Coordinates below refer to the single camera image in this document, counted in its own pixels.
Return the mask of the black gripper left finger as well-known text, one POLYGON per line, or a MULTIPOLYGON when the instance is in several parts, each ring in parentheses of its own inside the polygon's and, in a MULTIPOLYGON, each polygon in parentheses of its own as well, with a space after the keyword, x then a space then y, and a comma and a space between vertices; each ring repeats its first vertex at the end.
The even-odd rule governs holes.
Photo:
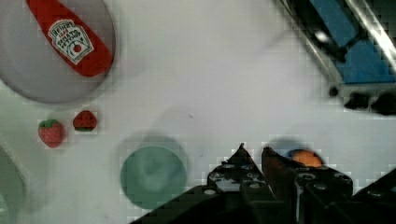
POLYGON ((216 217, 226 224, 276 224, 275 196, 244 143, 209 173, 207 185, 221 192, 216 217))

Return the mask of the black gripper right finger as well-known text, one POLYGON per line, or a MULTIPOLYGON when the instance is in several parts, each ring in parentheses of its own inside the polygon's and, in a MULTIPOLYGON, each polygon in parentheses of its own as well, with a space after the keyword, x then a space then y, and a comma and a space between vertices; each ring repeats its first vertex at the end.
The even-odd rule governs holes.
POLYGON ((286 204, 294 224, 335 224, 331 204, 347 202, 352 196, 349 176, 326 165, 304 165, 271 147, 262 150, 262 172, 275 197, 286 204))

